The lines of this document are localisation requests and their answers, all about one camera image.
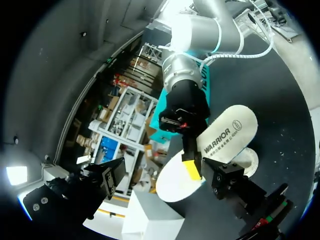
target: storage shelf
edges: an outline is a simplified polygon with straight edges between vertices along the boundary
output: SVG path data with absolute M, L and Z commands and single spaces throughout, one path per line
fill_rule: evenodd
M 119 116 L 119 117 L 121 116 L 122 113 L 119 112 L 119 111 L 122 110 L 121 106 L 124 105 L 124 99 L 125 99 L 125 96 L 126 96 L 127 93 L 133 94 L 133 96 L 135 96 L 136 98 L 134 100 L 134 103 L 130 105 L 132 107 L 132 109 L 130 109 L 129 115 L 128 115 L 126 121 L 125 121 L 125 125 L 123 127 L 123 130 L 122 130 L 121 134 L 117 135 L 117 134 L 109 131 L 109 129 L 111 128 L 111 125 L 114 124 L 114 122 L 115 122 L 114 120 L 116 119 L 116 117 L 117 116 Z M 138 132 L 138 135 L 137 135 L 137 139 L 135 141 L 133 141 L 133 140 L 127 139 L 127 132 L 128 132 L 128 129 L 130 127 L 132 127 L 132 121 L 133 121 L 132 117 L 135 116 L 135 114 L 137 114 L 136 107 L 137 107 L 137 105 L 139 103 L 139 100 L 141 98 L 142 98 L 143 101 L 150 102 L 150 104 L 149 104 L 149 106 L 147 108 L 145 108 L 145 109 L 147 109 L 147 111 L 146 111 L 146 114 L 144 116 L 143 123 L 142 123 L 142 125 L 141 125 L 141 127 L 139 129 L 139 132 Z M 144 146 L 142 144 L 140 144 L 140 142 L 141 142 L 141 138 L 143 136 L 143 133 L 145 131 L 145 122 L 146 122 L 147 118 L 150 116 L 150 113 L 151 113 L 151 110 L 152 110 L 153 106 L 156 105 L 157 103 L 158 103 L 158 100 L 155 99 L 154 97 L 151 97 L 151 96 L 145 94 L 144 92 L 139 91 L 139 90 L 137 90 L 135 88 L 127 86 L 124 89 L 123 93 L 121 94 L 118 102 L 116 103 L 108 123 L 101 123 L 101 124 L 98 124 L 97 128 L 90 128 L 92 131 L 95 131 L 95 132 L 100 134 L 99 139 L 98 139 L 98 143 L 96 145 L 96 149 L 94 150 L 93 158 L 91 160 L 92 163 L 96 163 L 96 158 L 98 157 L 100 144 L 101 144 L 101 141 L 102 141 L 103 137 L 107 137 L 107 138 L 113 139 L 113 140 L 118 142 L 118 144 L 116 146 L 116 149 L 114 151 L 113 159 L 117 158 L 117 154 L 118 154 L 118 151 L 119 151 L 121 145 L 128 146 L 131 149 L 135 150 L 134 159 L 133 159 L 133 165 L 132 165 L 132 168 L 128 172 L 128 175 L 127 175 L 128 176 L 128 182 L 125 183 L 125 188 L 124 188 L 125 191 L 123 191 L 123 194 L 116 193 L 117 196 L 129 198 L 129 196 L 127 196 L 128 189 L 129 189 L 129 186 L 130 186 L 131 178 L 132 178 L 134 170 L 135 170 L 135 165 L 137 163 L 138 155 L 139 155 L 140 151 L 144 152 Z

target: white disc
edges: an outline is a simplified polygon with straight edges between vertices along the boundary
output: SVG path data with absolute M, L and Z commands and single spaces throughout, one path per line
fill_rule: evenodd
M 173 203 L 193 194 L 205 181 L 192 180 L 182 163 L 183 150 L 178 152 L 161 170 L 156 181 L 156 193 L 165 202 Z
M 231 163 L 237 163 L 243 167 L 244 175 L 250 178 L 258 169 L 259 159 L 254 150 L 246 147 L 234 159 L 232 159 Z

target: robotic arm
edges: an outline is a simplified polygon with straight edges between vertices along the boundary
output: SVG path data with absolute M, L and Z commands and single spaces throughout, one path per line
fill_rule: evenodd
M 182 134 L 182 162 L 194 180 L 201 179 L 201 154 L 197 137 L 208 127 L 210 116 L 203 81 L 197 63 L 182 52 L 240 53 L 243 35 L 223 0 L 194 0 L 202 16 L 182 15 L 172 26 L 172 50 L 162 51 L 166 109 L 159 115 L 159 127 Z

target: printed logo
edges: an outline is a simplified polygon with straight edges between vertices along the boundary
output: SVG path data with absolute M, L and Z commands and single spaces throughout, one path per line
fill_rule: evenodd
M 241 122 L 238 121 L 238 120 L 234 120 L 234 121 L 232 122 L 232 126 L 233 126 L 233 128 L 234 128 L 235 130 L 238 130 L 238 131 L 240 131 L 240 130 L 242 129 Z

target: metal shelf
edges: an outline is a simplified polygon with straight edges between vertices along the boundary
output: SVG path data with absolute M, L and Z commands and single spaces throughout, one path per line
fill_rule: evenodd
M 119 111 L 119 108 L 121 106 L 121 104 L 123 104 L 123 99 L 126 95 L 126 93 L 133 93 L 135 96 L 136 96 L 136 99 L 134 101 L 134 104 L 132 104 L 132 109 L 130 110 L 130 113 L 129 113 L 129 116 L 128 118 L 126 119 L 126 122 L 125 122 L 125 126 L 121 132 L 121 135 L 117 135 L 115 133 L 112 133 L 111 131 L 109 131 L 109 128 L 112 124 L 112 122 L 114 121 L 116 115 L 118 114 L 118 111 Z M 140 130 L 139 130 L 139 133 L 138 133 L 138 138 L 136 141 L 132 141 L 130 139 L 127 139 L 125 136 L 126 136 L 126 132 L 128 130 L 128 127 L 131 125 L 131 121 L 132 121 L 132 116 L 134 114 L 134 112 L 136 111 L 136 106 L 139 102 L 139 99 L 141 97 L 145 97 L 147 99 L 150 100 L 150 105 L 148 106 L 147 108 L 147 112 L 144 116 L 144 123 L 142 124 Z M 96 157 L 97 157 L 97 154 L 99 152 L 99 148 L 100 148 L 100 144 L 101 144 L 101 141 L 102 141 L 102 137 L 107 137 L 107 138 L 110 138 L 110 139 L 113 139 L 115 141 L 118 142 L 117 146 L 116 146 L 116 149 L 114 151 L 114 155 L 113 155 L 113 159 L 115 159 L 117 157 L 117 154 L 118 154 L 118 151 L 120 149 L 120 146 L 121 144 L 122 145 L 126 145 L 132 149 L 135 150 L 135 153 L 134 153 L 134 159 L 133 159 L 133 166 L 132 166 L 132 169 L 130 170 L 129 174 L 128 174 L 128 182 L 126 183 L 126 187 L 125 187 L 125 191 L 123 192 L 124 194 L 120 194 L 120 193 L 116 193 L 117 196 L 121 196 L 121 197 L 125 197 L 125 198 L 129 198 L 130 196 L 127 196 L 127 193 L 128 193 L 128 189 L 129 189 L 129 186 L 130 186 L 130 182 L 131 182 L 131 178 L 133 176 L 133 173 L 134 173 L 134 170 L 135 170 L 135 165 L 137 163 L 137 159 L 138 159 L 138 155 L 139 155 L 139 152 L 144 152 L 144 146 L 142 144 L 139 144 L 141 138 L 142 138 L 142 135 L 143 135 L 143 132 L 145 131 L 145 122 L 147 120 L 147 118 L 150 116 L 150 113 L 151 113 L 151 110 L 153 108 L 154 105 L 156 105 L 158 103 L 158 100 L 155 99 L 154 97 L 151 97 L 147 94 L 145 94 L 143 91 L 140 91 L 140 90 L 137 90 L 135 88 L 132 88 L 130 86 L 127 86 L 123 93 L 121 94 L 117 104 L 115 105 L 113 111 L 112 111 L 112 114 L 110 116 L 110 119 L 108 121 L 108 123 L 105 123 L 104 126 L 101 126 L 102 124 L 100 124 L 98 126 L 98 128 L 94 129 L 95 132 L 99 133 L 100 134 L 100 137 L 98 139 L 98 143 L 97 143 L 97 146 L 96 146 L 96 149 L 94 150 L 94 154 L 93 154 L 93 158 L 92 158 L 92 163 L 95 162 L 96 160 Z

